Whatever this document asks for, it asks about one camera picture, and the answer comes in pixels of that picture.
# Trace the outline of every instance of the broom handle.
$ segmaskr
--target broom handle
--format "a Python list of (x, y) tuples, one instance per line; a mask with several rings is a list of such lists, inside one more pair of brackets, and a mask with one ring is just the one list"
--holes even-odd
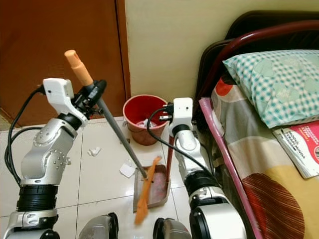
[[(174, 137), (169, 136), (168, 143), (172, 146), (174, 146)], [(171, 147), (168, 147), (168, 153), (167, 153), (167, 164), (166, 164), (166, 182), (169, 182), (170, 177), (170, 167), (171, 167), (171, 160), (173, 157), (173, 149)]]
[[(85, 65), (81, 62), (80, 58), (76, 54), (74, 50), (68, 50), (64, 53), (65, 57), (69, 61), (71, 68), (77, 78), (80, 80), (82, 85), (88, 90), (92, 90), (94, 88), (93, 79), (90, 76), (88, 70), (86, 69)], [(135, 165), (141, 172), (143, 178), (147, 179), (147, 174), (145, 170), (143, 169), (141, 163), (139, 162), (138, 158), (136, 157), (134, 151), (132, 150), (131, 146), (127, 142), (125, 136), (123, 135), (120, 127), (116, 123), (115, 119), (113, 118), (111, 112), (109, 111), (109, 108), (106, 106), (105, 102), (103, 101), (102, 97), (98, 100), (97, 105), (100, 109), (103, 110), (103, 115), (107, 122), (110, 124), (111, 128), (119, 138), (119, 140), (122, 142), (124, 148), (129, 153), (130, 157), (134, 161)]]

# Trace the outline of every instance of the white tile floor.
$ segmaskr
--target white tile floor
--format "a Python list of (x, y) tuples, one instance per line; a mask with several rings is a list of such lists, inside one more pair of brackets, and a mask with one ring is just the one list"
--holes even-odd
[[(167, 156), (167, 147), (156, 143), (152, 146), (137, 144), (123, 126), (123, 118), (116, 118), (143, 166), (152, 164), (157, 155)], [(57, 208), (59, 220), (55, 230), (61, 238), (78, 238), (85, 224), (98, 215), (115, 212), (119, 217), (120, 239), (151, 239), (153, 225), (158, 217), (180, 220), (189, 228), (189, 205), (186, 189), (178, 172), (178, 163), (173, 158), (171, 169), (171, 189), (168, 201), (162, 207), (149, 210), (141, 226), (134, 225), (133, 193), (134, 176), (127, 179), (119, 173), (123, 163), (129, 160), (124, 147), (104, 119), (90, 121), (84, 129), (78, 130), (78, 137), (69, 152), (72, 164), (67, 166), (59, 187)], [(30, 150), (35, 132), (27, 131), (13, 144), (13, 157), (17, 172), (23, 156)], [(168, 140), (167, 128), (162, 138)], [(6, 147), (7, 131), (0, 131), (0, 233), (1, 238), (8, 224), (9, 215), (15, 210), (18, 187), (7, 171), (3, 155)], [(96, 157), (89, 156), (87, 150), (94, 147), (102, 150)]]

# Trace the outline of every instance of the pillow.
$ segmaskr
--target pillow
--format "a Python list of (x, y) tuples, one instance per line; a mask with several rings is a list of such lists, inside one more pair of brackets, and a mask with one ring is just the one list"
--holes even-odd
[(247, 53), (223, 62), (268, 128), (319, 120), (318, 50)]

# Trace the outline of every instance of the book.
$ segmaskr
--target book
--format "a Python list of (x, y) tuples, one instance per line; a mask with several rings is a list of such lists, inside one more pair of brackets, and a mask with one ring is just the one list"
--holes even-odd
[(304, 178), (319, 175), (319, 121), (273, 131)]

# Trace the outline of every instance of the red bucket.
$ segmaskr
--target red bucket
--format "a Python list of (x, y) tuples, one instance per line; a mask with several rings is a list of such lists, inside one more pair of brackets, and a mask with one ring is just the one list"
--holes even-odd
[[(166, 105), (167, 102), (160, 97), (152, 95), (138, 95), (130, 98), (125, 102), (123, 106), (123, 116), (128, 122), (129, 131), (132, 134), (133, 139), (142, 145), (152, 145), (156, 143), (154, 139), (148, 132), (146, 127), (140, 124), (145, 120), (150, 118), (151, 114)], [(163, 112), (158, 112), (152, 118), (152, 122), (156, 126), (151, 128), (151, 131), (158, 137), (161, 136), (167, 121), (160, 121), (159, 117), (166, 115)]]

